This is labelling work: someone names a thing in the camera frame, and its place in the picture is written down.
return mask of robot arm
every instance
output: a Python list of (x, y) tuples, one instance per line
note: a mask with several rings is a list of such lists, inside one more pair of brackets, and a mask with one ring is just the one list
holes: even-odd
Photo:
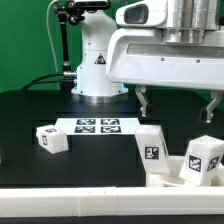
[[(220, 4), (220, 0), (145, 0), (119, 9), (116, 21), (125, 28), (110, 41), (109, 79), (143, 87), (210, 90), (213, 100), (201, 114), (201, 121), (210, 123), (224, 91)], [(145, 108), (142, 89), (136, 93)]]

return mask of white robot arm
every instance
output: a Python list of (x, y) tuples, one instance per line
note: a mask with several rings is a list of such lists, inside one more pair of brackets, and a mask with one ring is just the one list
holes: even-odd
[(75, 98), (91, 103), (111, 102), (127, 93), (123, 84), (112, 83), (106, 76), (109, 40), (117, 30), (115, 21), (103, 12), (110, 6), (108, 0), (70, 0), (61, 7), (62, 13), (57, 10), (58, 16), (65, 14), (61, 26), (64, 20), (71, 25), (81, 24), (83, 57), (72, 93)]
[(146, 85), (210, 90), (213, 100), (201, 115), (201, 120), (209, 123), (224, 90), (220, 3), (145, 0), (119, 9), (116, 20), (128, 28), (119, 29), (111, 38), (107, 59), (110, 80), (140, 85), (136, 92), (143, 112)]

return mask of warning label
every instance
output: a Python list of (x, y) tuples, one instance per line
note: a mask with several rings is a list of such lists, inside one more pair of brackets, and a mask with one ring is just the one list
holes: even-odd
[(101, 65), (106, 64), (106, 61), (105, 61), (102, 53), (100, 53), (100, 55), (98, 56), (98, 58), (96, 59), (94, 64), (101, 64)]

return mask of black cable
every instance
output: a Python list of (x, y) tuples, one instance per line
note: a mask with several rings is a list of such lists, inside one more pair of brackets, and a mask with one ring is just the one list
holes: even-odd
[(70, 82), (70, 80), (57, 80), (57, 81), (34, 82), (34, 83), (30, 83), (30, 84), (24, 86), (22, 88), (22, 90), (27, 91), (33, 85), (47, 84), (47, 83), (60, 83), (60, 82)]
[(37, 83), (38, 81), (41, 81), (43, 79), (52, 78), (52, 77), (58, 77), (58, 76), (63, 76), (63, 73), (56, 73), (56, 74), (49, 74), (49, 75), (41, 76), (39, 78), (34, 79), (29, 84), (25, 85), (21, 90), (26, 91), (29, 89), (30, 86), (32, 86), (34, 83)]

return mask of camera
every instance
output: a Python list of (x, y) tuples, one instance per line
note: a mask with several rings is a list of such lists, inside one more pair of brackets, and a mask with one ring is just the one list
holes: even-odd
[(111, 6), (108, 0), (74, 0), (74, 5), (81, 9), (109, 9)]

